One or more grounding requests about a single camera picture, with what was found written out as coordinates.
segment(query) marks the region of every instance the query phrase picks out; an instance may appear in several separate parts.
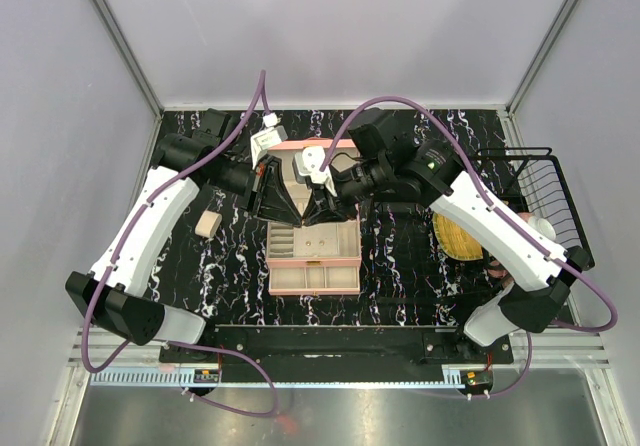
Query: wire basket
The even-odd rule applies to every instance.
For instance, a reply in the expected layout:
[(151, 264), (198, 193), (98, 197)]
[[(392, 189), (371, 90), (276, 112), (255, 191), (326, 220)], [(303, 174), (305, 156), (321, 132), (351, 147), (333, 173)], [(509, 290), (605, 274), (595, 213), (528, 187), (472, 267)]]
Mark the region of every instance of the wire basket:
[(508, 170), (506, 180), (492, 182), (496, 196), (516, 212), (528, 211), (549, 220), (556, 242), (565, 248), (580, 246), (589, 253), (588, 270), (595, 266), (591, 248), (560, 162), (551, 153), (551, 148), (483, 148), (472, 159), (478, 162), (481, 175)]

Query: white wall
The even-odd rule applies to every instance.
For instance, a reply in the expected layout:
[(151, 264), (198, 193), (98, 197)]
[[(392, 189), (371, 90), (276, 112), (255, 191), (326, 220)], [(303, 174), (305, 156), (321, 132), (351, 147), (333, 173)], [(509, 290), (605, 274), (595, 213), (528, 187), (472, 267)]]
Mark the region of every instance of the white wall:
[(505, 103), (563, 0), (109, 0), (160, 101)]
[[(640, 0), (583, 0), (516, 113), (528, 145), (560, 158), (620, 323), (604, 335), (640, 437)], [(587, 324), (608, 313), (582, 286)]]
[(0, 443), (34, 445), (153, 118), (89, 0), (0, 0)]

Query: purple cable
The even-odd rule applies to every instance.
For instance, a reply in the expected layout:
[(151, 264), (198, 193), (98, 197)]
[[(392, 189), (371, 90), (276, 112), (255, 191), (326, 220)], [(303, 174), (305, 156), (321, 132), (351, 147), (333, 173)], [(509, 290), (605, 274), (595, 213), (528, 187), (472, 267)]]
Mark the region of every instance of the purple cable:
[[(327, 151), (326, 157), (322, 165), (320, 166), (321, 171), (324, 171), (327, 165), (331, 162), (331, 158), (333, 157), (336, 147), (338, 146), (338, 141), (340, 140), (342, 135), (345, 133), (345, 131), (347, 130), (351, 122), (355, 119), (355, 117), (358, 114), (360, 114), (362, 111), (367, 109), (368, 107), (378, 103), (384, 103), (384, 102), (406, 104), (407, 106), (411, 106), (413, 109), (415, 109), (419, 113), (429, 118), (429, 120), (436, 126), (436, 128), (438, 128), (438, 130), (444, 135), (447, 141), (451, 143), (451, 145), (453, 146), (453, 149), (455, 149), (456, 153), (458, 153), (458, 156), (460, 156), (460, 159), (462, 160), (462, 163), (464, 164), (464, 167), (467, 170), (467, 173), (469, 173), (469, 176), (471, 177), (471, 181), (473, 182), (473, 185), (478, 191), (478, 194), (480, 195), (480, 197), (482, 197), (482, 199), (484, 200), (484, 202), (487, 204), (488, 207), (493, 206), (493, 201), (491, 201), (491, 198), (486, 193), (483, 187), (483, 184), (480, 178), (478, 177), (478, 174), (475, 171), (475, 168), (471, 164), (471, 161), (469, 161), (469, 158), (467, 157), (466, 153), (462, 149), (462, 146), (460, 146), (458, 141), (456, 141), (456, 138), (453, 137), (453, 135), (449, 132), (449, 130), (445, 127), (445, 125), (442, 124), (442, 122), (440, 122), (440, 120), (436, 118), (431, 112), (427, 111), (426, 108), (420, 106), (418, 103), (414, 101), (411, 101), (410, 99), (402, 98), (399, 96), (380, 96), (377, 98), (373, 98), (373, 99), (370, 99), (369, 101), (365, 101), (356, 109), (354, 109), (351, 112), (351, 114), (347, 117), (347, 119), (345, 119), (344, 123), (342, 123), (342, 126), (340, 126), (340, 129), (338, 129), (338, 132), (336, 133), (335, 138), (333, 138), (333, 142), (331, 143), (331, 146)], [(531, 244), (534, 248), (536, 248), (543, 256), (545, 257), (550, 256), (550, 251), (548, 251), (544, 246), (538, 243), (538, 241), (536, 241), (535, 238), (533, 238), (533, 236), (531, 236), (524, 229), (522, 229), (518, 225), (518, 223), (513, 219), (511, 219), (504, 211), (501, 211), (499, 208), (495, 208), (493, 211), (495, 211), (495, 213), (498, 216), (500, 216), (505, 223), (511, 226), (511, 228), (513, 228), (518, 234), (520, 234), (520, 236), (522, 236), (529, 244)], [(611, 313), (611, 319), (609, 320), (609, 322), (607, 322), (607, 324), (603, 326), (593, 326), (593, 327), (574, 326), (572, 324), (563, 323), (561, 321), (554, 321), (553, 324), (557, 326), (561, 326), (563, 328), (572, 329), (574, 331), (582, 331), (587, 333), (601, 333), (603, 331), (608, 331), (611, 328), (613, 328), (618, 322), (618, 310), (616, 309), (611, 299), (605, 294), (605, 292), (602, 291), (587, 276), (585, 276), (583, 273), (576, 270), (566, 262), (560, 259), (552, 259), (552, 261), (555, 264), (557, 264), (559, 267), (567, 271), (568, 273), (572, 274), (575, 278), (582, 281), (591, 291), (593, 291), (596, 294), (596, 296), (598, 296), (602, 300), (602, 302), (607, 306), (607, 308), (609, 308), (609, 312)]]
[(271, 378), (269, 377), (267, 372), (262, 368), (262, 366), (260, 366), (258, 363), (256, 363), (253, 359), (251, 359), (246, 354), (242, 354), (237, 351), (232, 351), (230, 349), (214, 348), (210, 346), (197, 346), (197, 345), (188, 344), (188, 343), (181, 343), (179, 341), (170, 341), (169, 344), (171, 344), (172, 346), (177, 346), (178, 348), (188, 348), (188, 349), (195, 349), (197, 351), (207, 351), (211, 353), (227, 354), (229, 356), (235, 356), (236, 358), (240, 358), (243, 361), (246, 361), (247, 363), (249, 363), (251, 366), (253, 366), (256, 369), (256, 371), (260, 373), (260, 375), (264, 378), (264, 380), (269, 385), (269, 388), (273, 392), (273, 406), (269, 411), (265, 411), (264, 413), (254, 412), (254, 411), (245, 411), (244, 409), (234, 408), (233, 406), (227, 406), (226, 404), (218, 403), (216, 401), (212, 401), (210, 399), (202, 398), (200, 396), (195, 396), (195, 395), (193, 396), (193, 399), (196, 399), (210, 406), (215, 406), (216, 408), (224, 409), (225, 411), (229, 411), (230, 413), (241, 414), (243, 416), (251, 416), (252, 418), (272, 418), (278, 415), (280, 402), (278, 400), (278, 392), (276, 391), (276, 387), (273, 384), (273, 381), (271, 381)]
[[(245, 127), (245, 125), (249, 121), (249, 118), (251, 117), (251, 114), (255, 110), (260, 97), (263, 98), (263, 105), (264, 105), (265, 111), (268, 109), (268, 106), (266, 103), (265, 75), (266, 75), (266, 72), (264, 70), (260, 72), (258, 86), (256, 87), (256, 91), (253, 95), (253, 99), (251, 100), (251, 103), (249, 104), (249, 107), (247, 108), (247, 111), (245, 112), (244, 116), (242, 117), (238, 125), (235, 127), (235, 129), (231, 132), (229, 137), (225, 139), (211, 153), (209, 153), (207, 156), (202, 158), (200, 161), (198, 161), (197, 163), (194, 163), (187, 169), (176, 174), (170, 180), (160, 185), (147, 198), (148, 204), (151, 204), (153, 200), (156, 199), (160, 194), (162, 194), (162, 192), (165, 189), (167, 189), (169, 186), (187, 177), (188, 175), (193, 173), (195, 170), (197, 170), (198, 168), (202, 167), (203, 165), (207, 164), (209, 161), (214, 159), (216, 156), (222, 153), (225, 149), (227, 149), (229, 145), (233, 142), (233, 140), (240, 134), (242, 129)], [(115, 263), (120, 258), (120, 252), (122, 251), (122, 248), (127, 242), (127, 239), (131, 234), (131, 231), (133, 231), (133, 228), (135, 227), (140, 217), (144, 214), (147, 207), (148, 207), (147, 204), (141, 205), (138, 211), (136, 211), (136, 213), (131, 218), (131, 221), (129, 221), (129, 224), (127, 224), (127, 227), (122, 232), (122, 236), (120, 236), (120, 239), (118, 240), (118, 243), (113, 250), (113, 254), (111, 255), (112, 265), (115, 265)], [(89, 305), (87, 306), (87, 311), (84, 315), (84, 323), (83, 323), (83, 329), (82, 329), (82, 343), (81, 343), (80, 349), (82, 352), (82, 364), (84, 365), (86, 370), (89, 371), (90, 373), (99, 373), (100, 371), (103, 371), (113, 362), (113, 360), (118, 356), (118, 354), (129, 344), (129, 341), (124, 341), (120, 346), (118, 346), (118, 348), (116, 348), (116, 350), (111, 354), (111, 356), (109, 356), (109, 358), (107, 358), (107, 360), (104, 363), (102, 363), (100, 366), (93, 366), (91, 364), (91, 360), (89, 359), (89, 329), (91, 327), (91, 318), (93, 317), (93, 312), (95, 311), (96, 304), (98, 303), (98, 298), (100, 297), (100, 294), (104, 290), (104, 287), (107, 284), (107, 279), (109, 279), (109, 275), (111, 274), (112, 271), (113, 271), (113, 266), (109, 266), (105, 269), (104, 274), (100, 278), (100, 281), (98, 282), (96, 290), (93, 293), (93, 296), (91, 297), (91, 301), (89, 301)]]

